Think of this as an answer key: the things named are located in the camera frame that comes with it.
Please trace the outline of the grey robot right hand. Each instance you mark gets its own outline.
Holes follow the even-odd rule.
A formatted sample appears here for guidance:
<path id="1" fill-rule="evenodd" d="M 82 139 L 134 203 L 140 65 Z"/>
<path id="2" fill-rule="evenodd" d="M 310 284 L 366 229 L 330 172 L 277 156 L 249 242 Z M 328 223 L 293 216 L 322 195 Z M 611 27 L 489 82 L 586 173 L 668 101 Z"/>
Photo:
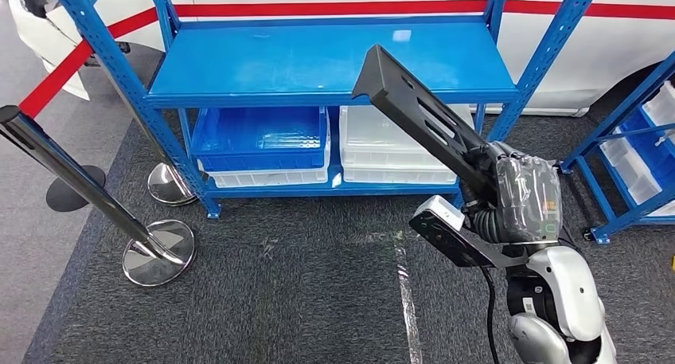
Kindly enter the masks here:
<path id="1" fill-rule="evenodd" d="M 560 180 L 555 164 L 510 145 L 489 142 L 474 149 L 475 168 L 494 185 L 495 200 L 460 182 L 470 230 L 489 243 L 557 241 L 562 225 Z"/>

